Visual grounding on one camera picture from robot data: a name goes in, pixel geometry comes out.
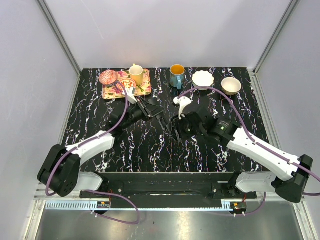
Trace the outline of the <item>black remote control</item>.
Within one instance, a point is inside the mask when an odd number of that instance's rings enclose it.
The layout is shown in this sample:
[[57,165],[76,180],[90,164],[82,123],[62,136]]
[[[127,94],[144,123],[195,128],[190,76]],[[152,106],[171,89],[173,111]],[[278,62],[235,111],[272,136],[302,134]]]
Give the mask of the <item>black remote control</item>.
[[163,131],[166,131],[167,130],[167,121],[166,121],[166,119],[162,115],[158,115],[156,118],[157,118],[157,120],[158,120],[158,122],[159,122],[159,124],[161,126],[161,129]]

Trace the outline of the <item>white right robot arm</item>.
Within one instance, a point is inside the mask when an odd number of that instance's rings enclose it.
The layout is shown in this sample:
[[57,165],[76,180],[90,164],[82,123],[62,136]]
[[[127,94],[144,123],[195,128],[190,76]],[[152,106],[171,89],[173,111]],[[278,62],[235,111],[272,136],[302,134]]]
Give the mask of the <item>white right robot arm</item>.
[[284,152],[245,131],[235,120],[215,118],[203,108],[192,111],[187,106],[183,113],[171,118],[171,124],[171,134],[178,141],[202,137],[209,143],[241,153],[269,170],[235,174],[227,186],[231,197],[266,192],[291,203],[301,201],[313,165],[310,156]]

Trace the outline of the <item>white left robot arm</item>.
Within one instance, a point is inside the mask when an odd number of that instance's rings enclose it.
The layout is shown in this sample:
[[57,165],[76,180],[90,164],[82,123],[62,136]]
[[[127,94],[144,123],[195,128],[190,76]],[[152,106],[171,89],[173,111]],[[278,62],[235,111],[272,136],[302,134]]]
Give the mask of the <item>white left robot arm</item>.
[[81,172],[81,166],[96,155],[110,150],[123,136],[124,131],[142,120],[153,118],[161,120],[164,108],[155,98],[136,103],[126,102],[123,107],[114,109],[105,128],[95,135],[73,145],[54,145],[38,175],[37,179],[45,185],[45,194],[66,197],[73,191],[91,191],[102,198],[108,193],[107,179],[97,172]]

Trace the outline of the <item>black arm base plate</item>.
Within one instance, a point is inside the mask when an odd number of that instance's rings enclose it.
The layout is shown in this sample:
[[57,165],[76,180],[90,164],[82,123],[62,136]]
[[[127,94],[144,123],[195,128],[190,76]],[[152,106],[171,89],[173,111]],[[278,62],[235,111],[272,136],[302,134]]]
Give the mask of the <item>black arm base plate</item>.
[[256,199],[255,191],[236,188],[237,172],[107,172],[99,192],[131,196],[202,196],[211,199]]

